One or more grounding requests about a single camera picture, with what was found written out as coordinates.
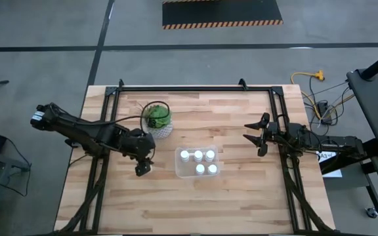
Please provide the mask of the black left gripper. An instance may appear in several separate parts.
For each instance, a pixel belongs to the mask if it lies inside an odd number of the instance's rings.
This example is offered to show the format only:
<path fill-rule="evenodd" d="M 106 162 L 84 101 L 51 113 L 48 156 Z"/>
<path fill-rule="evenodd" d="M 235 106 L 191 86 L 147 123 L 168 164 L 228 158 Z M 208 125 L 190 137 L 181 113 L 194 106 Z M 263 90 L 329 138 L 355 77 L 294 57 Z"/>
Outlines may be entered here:
<path fill-rule="evenodd" d="M 154 138 L 150 133 L 145 133 L 139 128 L 130 130 L 121 138 L 119 151 L 123 156 L 129 156 L 137 161 L 146 161 L 146 172 L 152 170 L 152 161 L 149 154 L 156 148 Z M 138 162 L 135 167 L 137 176 L 142 176 L 142 165 Z"/>

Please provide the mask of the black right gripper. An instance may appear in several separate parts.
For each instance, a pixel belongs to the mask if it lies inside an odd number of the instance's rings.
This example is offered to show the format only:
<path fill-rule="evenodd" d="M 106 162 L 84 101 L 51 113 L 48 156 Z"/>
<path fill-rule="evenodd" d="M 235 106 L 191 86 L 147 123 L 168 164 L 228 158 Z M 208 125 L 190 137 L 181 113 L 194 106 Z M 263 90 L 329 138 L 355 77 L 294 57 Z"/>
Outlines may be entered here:
<path fill-rule="evenodd" d="M 261 137 L 244 134 L 243 137 L 252 142 L 257 148 L 257 155 L 263 157 L 268 152 L 267 142 L 277 144 L 277 136 L 280 134 L 280 126 L 278 122 L 270 122 L 270 114 L 263 113 L 261 119 L 257 123 L 245 124 L 244 127 L 254 130 L 262 129 Z"/>

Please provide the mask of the clear plastic basket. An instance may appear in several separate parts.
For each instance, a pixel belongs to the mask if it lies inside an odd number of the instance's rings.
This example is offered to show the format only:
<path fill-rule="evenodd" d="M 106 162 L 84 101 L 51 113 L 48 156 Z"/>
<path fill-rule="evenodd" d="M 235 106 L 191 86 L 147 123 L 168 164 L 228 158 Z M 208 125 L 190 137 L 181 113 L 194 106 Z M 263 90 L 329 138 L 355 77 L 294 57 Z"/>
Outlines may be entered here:
<path fill-rule="evenodd" d="M 190 154 L 190 160 L 188 162 L 182 162 L 180 159 L 180 152 L 186 150 Z M 197 163 L 194 160 L 194 152 L 200 150 L 203 152 L 202 162 Z M 208 163 L 205 160 L 205 153 L 209 150 L 215 152 L 215 158 L 212 162 Z M 196 174 L 196 165 L 203 164 L 205 167 L 205 172 L 202 175 Z M 218 167 L 218 172 L 215 175 L 208 173 L 207 168 L 209 165 L 214 164 Z M 208 177 L 208 176 L 217 176 L 220 174 L 220 162 L 218 156 L 218 149 L 216 146 L 207 146 L 207 147 L 178 147 L 175 150 L 175 173 L 180 178 L 198 178 L 198 177 Z"/>

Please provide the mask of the green plant in patterned pot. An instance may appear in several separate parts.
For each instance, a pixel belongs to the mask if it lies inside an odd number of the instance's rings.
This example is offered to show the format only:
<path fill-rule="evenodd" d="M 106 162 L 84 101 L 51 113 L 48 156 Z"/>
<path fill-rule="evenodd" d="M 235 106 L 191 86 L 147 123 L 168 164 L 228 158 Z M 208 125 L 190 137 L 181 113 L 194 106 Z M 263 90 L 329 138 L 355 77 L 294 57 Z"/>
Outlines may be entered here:
<path fill-rule="evenodd" d="M 154 139 L 164 139 L 173 131 L 171 110 L 164 102 L 152 102 L 142 109 L 141 127 Z"/>

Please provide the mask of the black power strip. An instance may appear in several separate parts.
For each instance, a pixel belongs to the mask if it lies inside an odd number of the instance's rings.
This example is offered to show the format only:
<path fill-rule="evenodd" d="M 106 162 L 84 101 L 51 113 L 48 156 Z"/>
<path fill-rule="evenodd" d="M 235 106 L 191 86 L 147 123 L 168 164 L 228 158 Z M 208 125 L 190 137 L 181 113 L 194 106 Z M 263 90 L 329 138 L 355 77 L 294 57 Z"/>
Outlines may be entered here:
<path fill-rule="evenodd" d="M 328 102 L 318 102 L 317 103 L 318 113 L 321 117 L 320 122 L 323 125 L 331 125 L 332 118 L 329 114 L 329 105 Z"/>

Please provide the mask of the white printed label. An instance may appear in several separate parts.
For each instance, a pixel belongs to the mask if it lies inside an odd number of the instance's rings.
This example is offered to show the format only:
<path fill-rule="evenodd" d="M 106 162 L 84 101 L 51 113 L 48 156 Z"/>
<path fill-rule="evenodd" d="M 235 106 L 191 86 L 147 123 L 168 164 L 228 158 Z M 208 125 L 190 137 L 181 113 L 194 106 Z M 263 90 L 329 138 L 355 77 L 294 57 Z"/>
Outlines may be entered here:
<path fill-rule="evenodd" d="M 322 152 L 317 151 L 316 155 L 317 155 L 317 158 L 318 158 L 318 162 L 321 163 L 323 161 L 326 161 L 330 158 L 335 157 L 337 154 L 335 152 L 331 152 L 331 151 L 322 151 Z"/>

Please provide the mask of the white paper sheet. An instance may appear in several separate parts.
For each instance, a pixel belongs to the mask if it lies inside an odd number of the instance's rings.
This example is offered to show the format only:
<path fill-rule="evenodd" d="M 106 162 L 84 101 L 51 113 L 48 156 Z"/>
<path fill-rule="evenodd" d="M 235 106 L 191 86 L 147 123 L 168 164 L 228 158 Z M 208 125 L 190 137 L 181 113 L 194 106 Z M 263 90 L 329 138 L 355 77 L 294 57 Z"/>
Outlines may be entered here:
<path fill-rule="evenodd" d="M 334 171 L 329 172 L 327 174 L 323 174 L 322 176 L 324 178 L 342 178 L 343 177 L 342 172 L 341 172 L 340 169 L 334 170 Z"/>

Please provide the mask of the black hazard striped floor mat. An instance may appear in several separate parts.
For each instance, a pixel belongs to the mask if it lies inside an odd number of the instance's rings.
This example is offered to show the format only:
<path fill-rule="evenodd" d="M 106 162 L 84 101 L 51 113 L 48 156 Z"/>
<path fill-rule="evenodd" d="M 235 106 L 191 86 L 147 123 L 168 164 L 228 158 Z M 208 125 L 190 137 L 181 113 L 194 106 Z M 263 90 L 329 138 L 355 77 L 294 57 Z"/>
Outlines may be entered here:
<path fill-rule="evenodd" d="M 169 0 L 162 3 L 162 28 L 165 30 L 278 26 L 283 23 L 276 0 Z"/>

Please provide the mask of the black metal table frame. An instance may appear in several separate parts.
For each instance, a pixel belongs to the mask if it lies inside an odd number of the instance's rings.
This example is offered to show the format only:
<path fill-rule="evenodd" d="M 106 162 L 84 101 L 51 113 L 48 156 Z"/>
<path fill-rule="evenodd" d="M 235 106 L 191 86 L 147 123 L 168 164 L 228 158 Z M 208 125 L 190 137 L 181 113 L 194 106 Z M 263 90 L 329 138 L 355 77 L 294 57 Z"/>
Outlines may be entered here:
<path fill-rule="evenodd" d="M 268 153 L 244 134 L 263 113 L 281 127 L 305 125 L 297 85 L 91 86 L 81 117 L 118 120 L 138 128 L 142 109 L 164 102 L 172 133 L 156 140 L 152 170 L 135 173 L 136 162 L 118 152 L 86 157 L 72 152 L 54 233 L 78 235 L 321 235 L 335 230 L 315 153 L 282 153 L 269 142 Z M 177 148 L 216 146 L 217 176 L 180 178 Z"/>

